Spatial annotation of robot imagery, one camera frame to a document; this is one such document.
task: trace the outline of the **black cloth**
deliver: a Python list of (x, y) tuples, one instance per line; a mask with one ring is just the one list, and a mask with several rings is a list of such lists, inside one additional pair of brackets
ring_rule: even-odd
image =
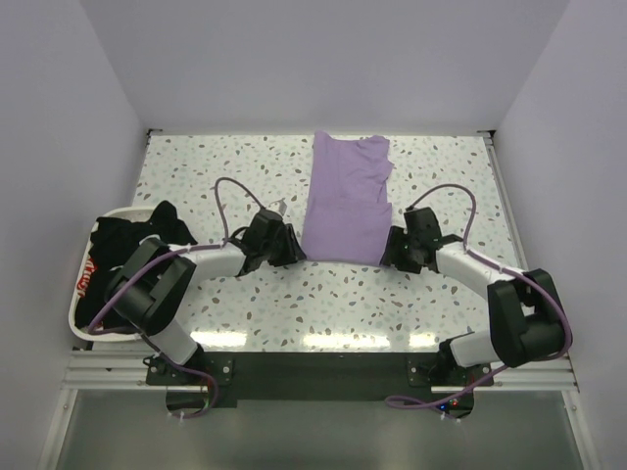
[[(77, 328), (89, 325), (105, 305), (105, 290), (116, 275), (113, 268), (123, 266), (146, 237), (158, 235), (163, 242), (176, 245), (198, 244), (168, 201), (159, 203), (146, 222), (116, 217), (98, 217), (97, 221), (98, 230), (91, 234), (89, 250), (96, 270), (91, 274), (85, 296), (76, 304), (74, 323)], [(129, 325), (115, 311), (109, 312), (103, 320), (105, 329)]]

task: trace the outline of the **folded shirt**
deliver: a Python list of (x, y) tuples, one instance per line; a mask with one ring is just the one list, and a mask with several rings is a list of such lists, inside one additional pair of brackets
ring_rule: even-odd
[(303, 250), (308, 259), (379, 265), (392, 225), (386, 180), (390, 141), (375, 135), (313, 139), (313, 168)]

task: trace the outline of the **terrazzo tabletop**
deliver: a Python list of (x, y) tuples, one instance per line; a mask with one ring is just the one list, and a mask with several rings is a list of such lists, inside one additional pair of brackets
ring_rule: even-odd
[[(470, 244), (516, 265), (481, 137), (386, 137), (394, 164), (387, 186), (393, 223), (404, 226), (403, 208), (430, 187), (463, 184), (478, 202)], [(266, 205), (284, 199), (286, 221), (300, 239), (312, 142), (312, 135), (154, 135), (133, 204), (169, 200), (200, 243), (217, 242), (223, 229), (213, 184), (231, 176)], [(220, 196), (230, 230), (248, 225), (254, 202), (229, 183), (220, 185)], [(443, 234), (461, 234), (470, 208), (465, 194), (442, 190), (424, 204), (435, 211)], [(177, 318), (206, 350), (248, 352), (436, 351), (440, 341), (488, 326), (485, 302), (450, 277), (310, 261), (281, 268), (264, 263), (239, 279), (190, 286)]]

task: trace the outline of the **purple cable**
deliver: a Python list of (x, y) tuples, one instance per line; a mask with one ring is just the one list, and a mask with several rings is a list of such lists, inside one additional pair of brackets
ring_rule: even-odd
[(216, 406), (217, 395), (219, 393), (219, 387), (217, 385), (216, 379), (212, 375), (208, 374), (207, 372), (203, 372), (202, 370), (190, 369), (189, 367), (185, 367), (185, 366), (177, 364), (172, 359), (170, 359), (164, 352), (159, 351), (159, 348), (157, 348), (147, 337), (143, 336), (142, 338), (148, 344), (148, 346), (150, 346), (153, 350), (159, 353), (159, 355), (163, 359), (165, 359), (166, 362), (172, 367), (174, 367), (176, 370), (180, 370), (181, 372), (185, 372), (186, 374), (192, 374), (192, 375), (197, 375), (199, 377), (203, 377), (207, 379), (209, 382), (211, 382), (212, 387), (214, 388), (214, 395), (212, 396), (211, 401), (209, 401), (203, 409), (199, 409), (198, 411), (195, 411), (191, 414), (184, 414), (181, 412), (180, 414), (177, 415), (177, 417), (182, 418), (182, 419), (198, 418), (200, 416), (203, 416), (211, 408)]
[[(548, 357), (545, 357), (545, 358), (539, 359), (539, 360), (552, 360), (552, 359), (557, 359), (557, 358), (560, 358), (560, 357), (564, 356), (568, 352), (568, 349), (572, 346), (572, 330), (570, 329), (570, 324), (568, 323), (568, 318), (566, 318), (566, 313), (564, 312), (563, 308), (561, 308), (561, 306), (557, 303), (557, 301), (553, 297), (551, 297), (551, 295), (545, 289), (543, 289), (540, 285), (538, 285), (537, 283), (535, 283), (531, 279), (525, 277), (523, 274), (520, 274), (519, 272), (516, 272), (513, 269), (510, 269), (508, 267), (501, 266), (500, 264), (492, 261), (491, 259), (485, 258), (485, 257), (479, 255), (478, 253), (476, 253), (476, 252), (474, 252), (474, 251), (472, 251), (471, 249), (468, 248), (468, 236), (470, 235), (470, 227), (472, 227), (472, 222), (474, 221), (474, 217), (477, 214), (477, 199), (475, 198), (474, 194), (472, 194), (472, 192), (468, 188), (466, 188), (465, 186), (462, 186), (460, 184), (456, 184), (456, 183), (439, 184), (438, 186), (434, 186), (433, 188), (429, 189), (426, 193), (424, 193), (422, 196), (420, 196), (418, 199), (416, 199), (413, 202), (413, 204), (411, 204), (409, 209), (413, 209), (413, 207), (416, 204), (418, 204), (420, 201), (422, 201), (424, 198), (426, 198), (428, 195), (430, 195), (434, 191), (437, 191), (437, 190), (443, 189), (443, 188), (460, 189), (461, 191), (463, 191), (464, 193), (466, 193), (470, 197), (470, 202), (472, 204), (471, 209), (470, 209), (470, 217), (468, 218), (468, 222), (466, 223), (465, 229), (463, 230), (463, 247), (464, 247), (465, 251), (468, 253), (468, 255), (471, 256), (472, 258), (476, 259), (477, 261), (482, 262), (483, 264), (487, 265), (488, 267), (491, 267), (493, 269), (497, 269), (500, 272), (503, 272), (503, 273), (505, 273), (505, 274), (507, 274), (509, 276), (512, 276), (512, 277), (514, 277), (514, 278), (524, 282), (530, 288), (534, 289), (542, 297), (544, 297), (545, 300), (555, 310), (555, 313), (557, 314), (557, 317), (559, 318), (559, 321), (561, 322), (562, 327), (564, 329), (564, 346), (556, 354), (550, 355)], [(465, 387), (463, 390), (457, 392), (456, 394), (453, 394), (453, 395), (451, 395), (449, 397), (445, 397), (443, 399), (438, 399), (437, 401), (431, 401), (431, 402), (427, 403), (427, 402), (424, 402), (424, 401), (422, 401), (420, 399), (416, 399), (414, 397), (405, 397), (405, 396), (400, 396), (400, 395), (392, 395), (391, 397), (388, 397), (388, 398), (385, 399), (385, 403), (388, 406), (392, 407), (392, 408), (399, 408), (399, 409), (433, 408), (435, 406), (439, 406), (441, 404), (445, 404), (449, 400), (458, 399), (459, 397), (467, 394), (468, 392), (471, 392), (472, 390), (474, 390), (479, 385), (484, 384), (485, 382), (487, 382), (490, 379), (492, 379), (495, 375), (503, 372), (506, 369), (507, 369), (507, 366), (506, 365), (502, 365), (501, 367), (498, 367), (498, 368), (494, 369), (489, 374), (484, 375), (483, 377), (478, 379), (476, 382), (470, 384), (469, 386)], [(402, 403), (398, 403), (398, 401), (405, 401), (405, 402), (409, 401), (409, 402), (417, 403), (417, 404), (402, 404)]]
[(97, 336), (97, 335), (106, 335), (109, 333), (114, 333), (113, 330), (116, 330), (115, 332), (118, 332), (117, 330), (120, 330), (121, 328), (125, 329), (126, 327), (110, 328), (108, 330), (96, 330), (96, 328), (98, 327), (102, 319), (105, 317), (105, 315), (109, 313), (109, 311), (113, 308), (116, 302), (128, 291), (128, 289), (134, 286), (135, 283), (139, 281), (139, 279), (141, 279), (142, 276), (144, 276), (144, 274), (146, 274), (148, 271), (150, 271), (153, 267), (155, 267), (160, 262), (163, 262), (167, 259), (173, 258), (177, 255), (182, 255), (188, 252), (198, 252), (201, 250), (218, 250), (220, 248), (221, 248), (221, 245), (196, 245), (190, 248), (181, 248), (179, 250), (174, 250), (173, 252), (167, 252), (159, 257), (154, 258), (152, 261), (146, 263), (144, 267), (142, 267), (130, 279), (128, 279), (128, 282), (126, 282), (121, 287), (121, 289), (117, 291), (114, 294), (114, 296), (111, 297), (106, 304), (104, 304), (104, 306), (100, 309), (100, 311), (96, 314), (96, 316), (94, 316), (94, 318), (91, 320), (91, 323), (89, 323), (89, 326), (87, 327), (87, 333), (89, 333), (90, 335)]
[(217, 191), (217, 187), (219, 186), (221, 181), (228, 181), (242, 188), (244, 191), (246, 191), (246, 194), (248, 194), (251, 198), (253, 198), (253, 201), (257, 203), (260, 209), (263, 209), (264, 205), (259, 199), (257, 199), (257, 196), (255, 196), (250, 189), (248, 189), (246, 186), (244, 186), (242, 183), (240, 183), (236, 179), (229, 178), (228, 176), (222, 176), (216, 180), (216, 184), (214, 185), (214, 196), (216, 196), (217, 211), (219, 212), (219, 217), (222, 219), (222, 226), (224, 227), (223, 244), (226, 245), (226, 241), (228, 240), (228, 222), (226, 221), (226, 215), (224, 215), (224, 209), (222, 208), (222, 204), (219, 199), (219, 193)]

